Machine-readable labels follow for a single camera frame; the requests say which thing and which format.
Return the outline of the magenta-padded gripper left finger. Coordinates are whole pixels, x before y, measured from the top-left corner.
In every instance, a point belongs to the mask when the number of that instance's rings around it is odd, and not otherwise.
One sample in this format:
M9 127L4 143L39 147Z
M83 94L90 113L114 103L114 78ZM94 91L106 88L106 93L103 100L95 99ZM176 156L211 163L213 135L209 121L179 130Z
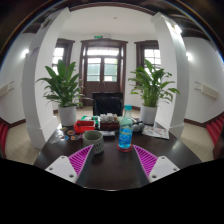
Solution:
M83 186L85 184L86 173L93 156L93 146L89 145L70 156L59 156L46 168L46 171L79 186Z

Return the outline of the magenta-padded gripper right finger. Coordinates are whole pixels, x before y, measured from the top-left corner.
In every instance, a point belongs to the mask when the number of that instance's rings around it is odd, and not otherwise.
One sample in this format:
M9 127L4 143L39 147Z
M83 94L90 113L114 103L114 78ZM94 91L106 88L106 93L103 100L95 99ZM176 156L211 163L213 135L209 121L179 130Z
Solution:
M150 183L179 171L179 168L166 156L157 157L137 145L134 145L134 149L137 153L142 169Z

